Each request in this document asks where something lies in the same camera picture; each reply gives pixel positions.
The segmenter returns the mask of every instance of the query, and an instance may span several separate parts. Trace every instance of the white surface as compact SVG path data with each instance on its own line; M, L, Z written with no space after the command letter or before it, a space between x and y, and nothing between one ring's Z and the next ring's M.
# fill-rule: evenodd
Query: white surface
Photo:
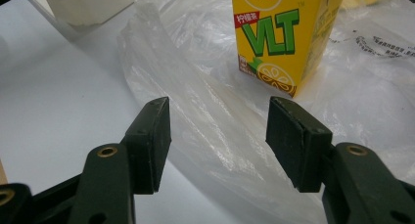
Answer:
M132 15L128 8L68 42L27 0L0 7L0 157L10 183L37 194L122 138L142 108L115 43ZM135 197L137 223L241 223L204 193L167 162L161 191Z

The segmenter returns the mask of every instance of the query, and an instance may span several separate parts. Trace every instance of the drink carton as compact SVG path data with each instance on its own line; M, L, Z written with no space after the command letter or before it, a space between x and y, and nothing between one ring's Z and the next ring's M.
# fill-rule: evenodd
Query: drink carton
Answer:
M239 69L294 96L318 66L342 0L232 0Z

